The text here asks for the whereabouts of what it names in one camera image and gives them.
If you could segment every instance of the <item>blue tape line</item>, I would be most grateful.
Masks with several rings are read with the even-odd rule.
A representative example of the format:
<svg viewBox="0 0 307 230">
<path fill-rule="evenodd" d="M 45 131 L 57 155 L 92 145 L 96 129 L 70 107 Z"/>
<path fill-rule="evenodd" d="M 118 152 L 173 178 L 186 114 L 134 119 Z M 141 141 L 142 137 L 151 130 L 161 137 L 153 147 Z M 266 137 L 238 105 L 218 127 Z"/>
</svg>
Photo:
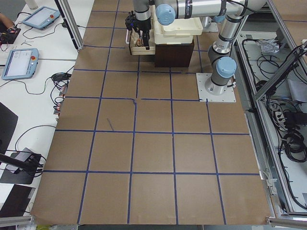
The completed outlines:
<svg viewBox="0 0 307 230">
<path fill-rule="evenodd" d="M 96 133 L 133 133 L 133 131 L 125 130 L 85 130 L 85 129 L 56 129 L 56 132 L 96 132 Z M 144 134 L 174 134 L 174 135 L 213 135 L 213 136 L 249 136 L 245 133 L 190 133 L 190 132 L 151 132 L 151 131 L 135 131 L 135 133 Z"/>
<path fill-rule="evenodd" d="M 179 224 L 178 220 L 178 205 L 177 205 L 177 183 L 176 183 L 176 158 L 175 158 L 175 140 L 174 140 L 174 110 L 173 110 L 173 84 L 172 84 L 172 73 L 169 70 L 169 82 L 171 92 L 171 121 L 172 121 L 172 147 L 173 147 L 173 168 L 174 168 L 174 195 L 175 195 L 175 216 L 176 224 Z"/>
<path fill-rule="evenodd" d="M 198 47 L 198 55 L 199 55 L 199 58 L 200 58 L 200 63 L 201 63 L 201 52 L 200 52 L 200 42 L 198 40 L 198 36 L 196 36 L 196 40 L 197 40 L 197 47 Z"/>
<path fill-rule="evenodd" d="M 93 48 L 125 49 L 125 47 L 112 47 L 112 46 L 92 46 L 92 45 L 84 45 L 84 46 L 93 47 Z"/>
<path fill-rule="evenodd" d="M 105 72 L 105 69 L 74 69 L 73 71 L 96 71 L 96 72 Z"/>
<path fill-rule="evenodd" d="M 115 14 L 115 19 L 114 19 L 113 27 L 115 27 L 116 18 L 117 18 L 117 13 Z M 114 35 L 114 28 L 113 28 L 112 35 L 111 35 L 110 46 L 112 45 L 113 35 Z M 107 60 L 106 60 L 106 68 L 105 69 L 107 69 L 107 66 L 108 66 L 109 57 L 110 57 L 110 50 L 111 50 L 111 48 L 109 48 L 109 51 L 108 51 Z M 102 94 L 103 94 L 105 80 L 106 80 L 106 71 L 105 71 L 105 75 L 104 75 L 103 84 L 102 84 L 102 87 L 101 87 L 100 97 L 102 97 Z M 101 100 L 102 99 L 99 99 L 99 104 L 98 104 L 98 109 L 97 109 L 97 115 L 96 115 L 96 121 L 95 121 L 94 130 L 96 130 L 97 124 L 98 124 Z M 88 163 L 87 163 L 87 171 L 89 171 L 89 167 L 90 167 L 91 156 L 92 156 L 93 146 L 94 146 L 95 134 L 96 133 L 94 132 L 93 133 L 93 138 L 92 138 L 92 144 L 91 144 L 91 148 L 90 148 L 90 154 L 89 154 L 89 158 L 88 158 Z M 85 190 L 86 190 L 86 183 L 87 183 L 87 176 L 88 176 L 88 173 L 85 174 L 85 180 L 84 180 L 84 185 L 83 185 L 83 192 L 82 192 L 81 203 L 80 203 L 79 214 L 78 214 L 78 220 L 77 220 L 78 224 L 80 223 L 80 218 L 81 218 L 81 213 L 82 213 L 83 200 L 84 200 L 84 195 L 85 195 Z"/>
<path fill-rule="evenodd" d="M 130 161 L 130 179 L 129 179 L 129 194 L 128 194 L 127 224 L 130 223 L 131 187 L 132 187 L 132 172 L 133 172 L 133 155 L 134 155 L 134 143 L 135 143 L 136 116 L 137 116 L 137 104 L 135 103 L 135 104 L 134 104 L 134 120 L 133 120 L 132 150 L 131 150 L 131 161 Z"/>
<path fill-rule="evenodd" d="M 283 20 L 284 22 L 307 23 L 307 21 Z"/>
<path fill-rule="evenodd" d="M 44 173 L 105 173 L 105 174 L 153 174 L 153 175 L 213 175 L 213 176 L 260 176 L 259 173 L 215 173 L 215 172 L 130 172 L 130 171 L 93 171 L 93 170 L 43 170 Z"/>
<path fill-rule="evenodd" d="M 139 59 L 138 59 L 138 74 L 137 74 L 137 79 L 136 79 L 136 93 L 135 93 L 135 98 L 138 98 L 138 95 L 139 95 L 140 59 L 141 59 L 141 57 L 139 56 Z"/>
<path fill-rule="evenodd" d="M 168 72 L 166 72 L 166 71 L 147 71 L 147 70 L 144 70 L 144 71 L 141 71 L 142 73 L 169 73 L 169 71 Z"/>
<path fill-rule="evenodd" d="M 92 11 L 92 12 L 129 13 L 129 11 L 99 11 L 99 10 Z"/>
<path fill-rule="evenodd" d="M 108 27 L 108 26 L 87 26 L 86 28 L 91 28 L 91 29 L 127 29 L 127 28 L 124 28 L 124 27 Z"/>
<path fill-rule="evenodd" d="M 206 101 L 206 107 L 207 107 L 209 130 L 210 130 L 212 150 L 213 150 L 214 165 L 215 165 L 215 170 L 216 170 L 216 173 L 217 173 L 216 178 L 217 178 L 217 186 L 218 186 L 218 189 L 219 189 L 222 215 L 223 215 L 224 224 L 227 224 L 226 216 L 225 216 L 225 210 L 224 210 L 224 204 L 223 204 L 223 198 L 222 198 L 222 190 L 221 190 L 221 185 L 220 185 L 220 179 L 219 179 L 219 175 L 218 175 L 218 167 L 217 167 L 217 162 L 216 162 L 216 155 L 215 155 L 214 141 L 213 141 L 213 135 L 212 135 L 212 126 L 211 126 L 210 112 L 209 112 L 209 106 L 208 106 L 208 99 Z"/>
</svg>

